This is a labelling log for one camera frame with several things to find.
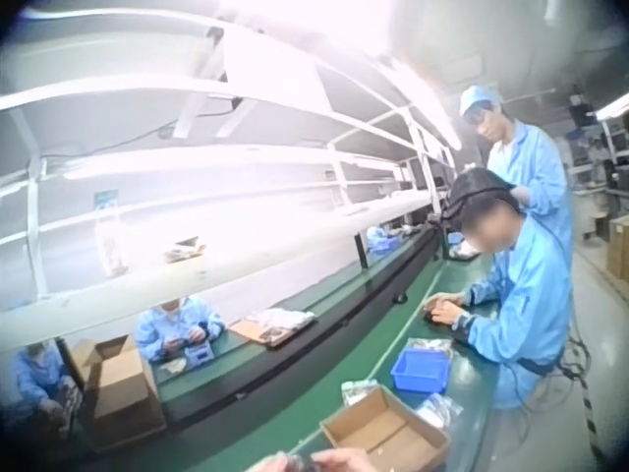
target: black cable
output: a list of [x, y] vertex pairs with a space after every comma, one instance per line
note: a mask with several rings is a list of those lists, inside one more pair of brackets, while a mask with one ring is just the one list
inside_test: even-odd
[[[215, 117], [215, 116], [224, 116], [224, 115], [229, 115], [230, 113], [233, 113], [234, 110], [228, 110], [228, 111], [223, 111], [220, 113], [202, 113], [201, 115], [197, 115], [197, 118], [207, 118], [207, 117]], [[148, 138], [150, 135], [153, 135], [155, 133], [159, 133], [162, 130], [166, 130], [168, 128], [170, 128], [171, 126], [173, 126], [175, 123], [177, 123], [179, 120], [173, 120], [173, 121], [169, 121], [168, 123], [161, 125], [157, 128], [154, 128], [152, 130], [149, 130], [145, 133], [142, 133], [141, 135], [137, 135], [133, 138], [130, 138], [128, 140], [125, 141], [121, 141], [120, 143], [116, 143], [114, 145], [109, 145], [109, 146], [103, 146], [103, 147], [97, 147], [94, 148], [88, 152], [83, 152], [80, 154], [55, 154], [55, 153], [51, 153], [51, 154], [44, 154], [42, 157], [68, 157], [68, 158], [74, 158], [74, 157], [90, 157], [91, 155], [94, 155], [96, 153], [99, 152], [103, 152], [104, 150], [111, 150], [114, 148], [119, 148], [120, 146], [124, 146], [124, 145], [130, 145], [131, 143], [135, 143], [137, 141], [143, 140], [144, 138]]]

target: overhead shelf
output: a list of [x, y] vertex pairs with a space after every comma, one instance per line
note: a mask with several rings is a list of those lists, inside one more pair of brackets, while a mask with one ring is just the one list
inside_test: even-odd
[[209, 248], [203, 257], [129, 273], [91, 287], [53, 295], [0, 314], [0, 346], [10, 351], [140, 313], [149, 307], [245, 277], [313, 252], [430, 204], [428, 191], [343, 207], [311, 224], [278, 231], [273, 241], [238, 252]]

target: green work surface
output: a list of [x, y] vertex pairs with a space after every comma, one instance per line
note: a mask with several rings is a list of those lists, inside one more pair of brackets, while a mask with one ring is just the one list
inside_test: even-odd
[[[398, 256], [406, 251], [412, 251], [414, 243], [419, 238], [420, 235], [414, 235], [399, 248], [385, 255], [368, 254], [369, 269], [362, 270], [360, 263], [354, 262], [276, 306], [286, 310], [313, 312], [317, 317], [325, 316], [330, 308], [346, 296], [348, 290], [352, 291], [356, 286], [364, 284]], [[159, 399], [162, 402], [170, 401], [207, 384], [266, 351], [264, 346], [248, 341], [229, 330], [213, 341], [211, 348], [216, 356], [215, 360], [179, 374], [170, 374], [158, 364], [152, 366]]]
[[[170, 455], [171, 460], [177, 460], [179, 455], [183, 463], [189, 464], [186, 470], [242, 471], [257, 459], [277, 450], [289, 450], [297, 443], [300, 443], [297, 450], [301, 453], [330, 447], [318, 425], [342, 406], [340, 385], [346, 381], [365, 379], [375, 371], [374, 377], [391, 387], [389, 371], [409, 337], [448, 335], [447, 330], [430, 326], [422, 317], [416, 316], [425, 295], [459, 291], [481, 278], [488, 264], [490, 261], [479, 258], [468, 264], [439, 261], [427, 265], [407, 290], [408, 302], [393, 306], [361, 344], [307, 393], [287, 404], [280, 414], [211, 457], [184, 458], [175, 452]], [[477, 313], [490, 316], [495, 314], [495, 310], [480, 307]], [[483, 440], [496, 382], [497, 367], [494, 364], [472, 350], [457, 349], [446, 394], [463, 406], [464, 411], [450, 432], [452, 447], [447, 461], [448, 470], [472, 468]], [[421, 395], [395, 392], [412, 407], [424, 399]], [[199, 434], [202, 430], [196, 429], [195, 435]], [[165, 466], [163, 462], [159, 467], [158, 463], [155, 461], [154, 465], [160, 470], [179, 470], [181, 467], [172, 466], [172, 462], [172, 467]]]

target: workbench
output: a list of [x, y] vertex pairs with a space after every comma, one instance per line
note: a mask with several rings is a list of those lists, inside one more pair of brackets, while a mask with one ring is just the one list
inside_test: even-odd
[[[91, 461], [85, 470], [102, 465], [109, 470], [239, 472], [278, 450], [295, 447], [300, 453], [308, 453], [329, 447], [318, 425], [342, 406], [340, 385], [365, 379], [374, 372], [377, 380], [392, 388], [389, 371], [408, 337], [449, 335], [446, 328], [430, 325], [418, 316], [422, 301], [438, 291], [461, 290], [481, 278], [490, 265], [487, 258], [471, 263], [428, 259], [414, 266], [415, 260], [405, 262], [395, 280], [389, 281], [408, 287], [406, 304], [393, 305], [390, 295], [394, 292], [374, 295], [354, 318], [322, 340], [308, 355], [272, 380], [243, 394], [239, 401], [209, 417], [171, 429], [161, 437]], [[395, 261], [388, 261], [380, 270], [394, 264]], [[408, 284], [404, 281], [407, 272], [410, 273]], [[338, 307], [343, 304], [341, 292], [346, 290], [348, 293], [343, 298], [347, 299], [350, 288], [345, 284], [318, 303], [329, 303], [329, 309]], [[379, 311], [385, 305], [388, 308], [379, 313], [377, 323], [370, 327], [369, 310]], [[478, 307], [475, 312], [495, 316], [495, 307]], [[360, 336], [358, 342], [352, 342], [355, 334]], [[464, 411], [450, 431], [448, 471], [474, 468], [496, 382], [496, 365], [471, 349], [457, 347], [445, 394], [463, 406]], [[393, 391], [412, 407], [417, 407], [424, 399], [422, 395]]]

